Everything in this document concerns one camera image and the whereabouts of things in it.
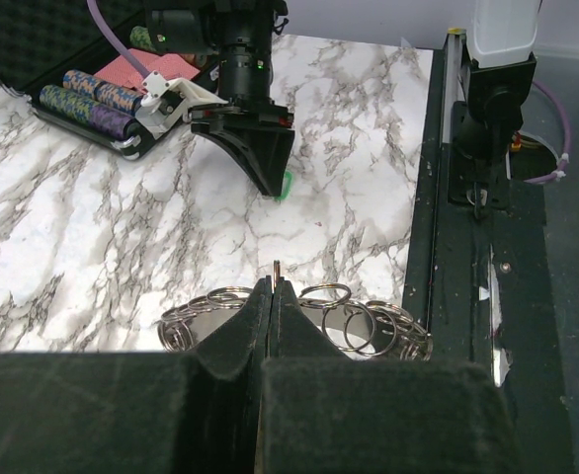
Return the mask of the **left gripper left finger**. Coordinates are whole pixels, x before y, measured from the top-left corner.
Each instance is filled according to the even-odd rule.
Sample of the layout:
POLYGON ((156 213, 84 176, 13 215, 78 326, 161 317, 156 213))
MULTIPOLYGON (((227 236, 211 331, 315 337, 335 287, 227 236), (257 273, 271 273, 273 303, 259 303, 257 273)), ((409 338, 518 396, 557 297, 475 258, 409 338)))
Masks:
POLYGON ((176 353, 0 354, 0 473, 250 473, 272 285, 176 353))

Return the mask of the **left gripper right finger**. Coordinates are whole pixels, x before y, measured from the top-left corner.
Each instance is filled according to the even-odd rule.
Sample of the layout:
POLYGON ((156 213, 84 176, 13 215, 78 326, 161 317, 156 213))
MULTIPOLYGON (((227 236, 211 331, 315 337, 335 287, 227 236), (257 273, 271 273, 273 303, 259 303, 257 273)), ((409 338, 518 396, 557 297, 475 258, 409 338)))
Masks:
POLYGON ((271 356, 263 365, 266 473, 519 473, 506 404, 462 361, 271 356))

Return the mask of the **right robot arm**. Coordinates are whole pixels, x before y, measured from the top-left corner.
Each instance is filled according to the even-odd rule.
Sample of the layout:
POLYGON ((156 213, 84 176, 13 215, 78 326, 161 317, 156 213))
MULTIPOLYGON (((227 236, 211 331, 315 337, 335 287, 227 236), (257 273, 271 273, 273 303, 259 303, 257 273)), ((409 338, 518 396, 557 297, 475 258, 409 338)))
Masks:
MULTIPOLYGON (((277 198, 293 146, 293 115, 270 97, 272 38, 289 21, 284 1, 147 1, 146 26, 160 53, 215 56, 218 96, 189 112, 193 133, 228 153, 258 191, 277 198)), ((453 139, 456 185, 476 218, 502 208, 500 169, 523 125, 537 60, 537 1, 479 1, 461 60, 465 116, 453 139)))

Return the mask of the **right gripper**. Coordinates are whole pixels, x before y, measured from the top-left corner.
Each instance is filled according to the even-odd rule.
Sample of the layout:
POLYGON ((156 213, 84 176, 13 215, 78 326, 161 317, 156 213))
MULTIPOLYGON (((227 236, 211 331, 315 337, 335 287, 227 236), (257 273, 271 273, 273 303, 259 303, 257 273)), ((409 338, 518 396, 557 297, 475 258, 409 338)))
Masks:
POLYGON ((270 97, 269 43, 229 43, 203 52, 218 73, 217 97, 189 112, 191 132, 226 152, 261 195, 279 198, 293 147, 293 114, 270 97))

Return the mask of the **green tagged key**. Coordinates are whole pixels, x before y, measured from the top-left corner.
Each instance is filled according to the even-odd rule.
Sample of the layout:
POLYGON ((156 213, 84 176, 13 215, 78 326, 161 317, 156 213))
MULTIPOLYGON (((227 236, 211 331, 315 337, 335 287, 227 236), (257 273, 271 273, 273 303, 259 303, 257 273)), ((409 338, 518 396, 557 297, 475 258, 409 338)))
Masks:
POLYGON ((281 202, 288 198, 293 183, 293 173, 290 171, 284 172, 281 193, 275 198, 275 201, 281 202))

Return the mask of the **metal key ring disc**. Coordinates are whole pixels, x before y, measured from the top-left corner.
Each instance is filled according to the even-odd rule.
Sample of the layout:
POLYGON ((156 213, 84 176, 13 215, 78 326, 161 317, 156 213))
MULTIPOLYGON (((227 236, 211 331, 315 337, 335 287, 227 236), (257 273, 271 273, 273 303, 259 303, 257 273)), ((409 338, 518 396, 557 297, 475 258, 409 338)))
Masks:
MULTIPOLYGON (((269 316, 270 350, 280 355, 338 351, 354 360, 431 358, 432 335, 402 307, 380 300, 360 301, 340 282, 322 282, 295 292, 274 262, 269 316)), ((157 335, 168 352, 189 351, 229 321, 254 309, 254 290, 225 286, 166 310, 157 335)))

